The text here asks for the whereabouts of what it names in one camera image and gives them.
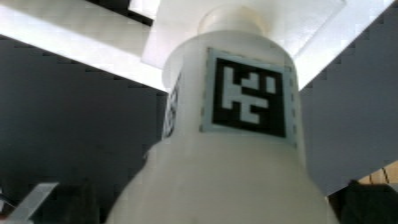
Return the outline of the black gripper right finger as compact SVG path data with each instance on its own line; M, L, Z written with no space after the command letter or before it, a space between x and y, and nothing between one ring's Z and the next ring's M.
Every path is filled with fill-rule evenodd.
M387 184L351 180L327 199L339 224L398 224L398 192Z

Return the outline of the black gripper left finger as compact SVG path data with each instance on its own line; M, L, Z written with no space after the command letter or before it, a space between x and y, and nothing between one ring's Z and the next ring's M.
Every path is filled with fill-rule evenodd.
M92 184L0 181L0 224L103 224L104 216Z

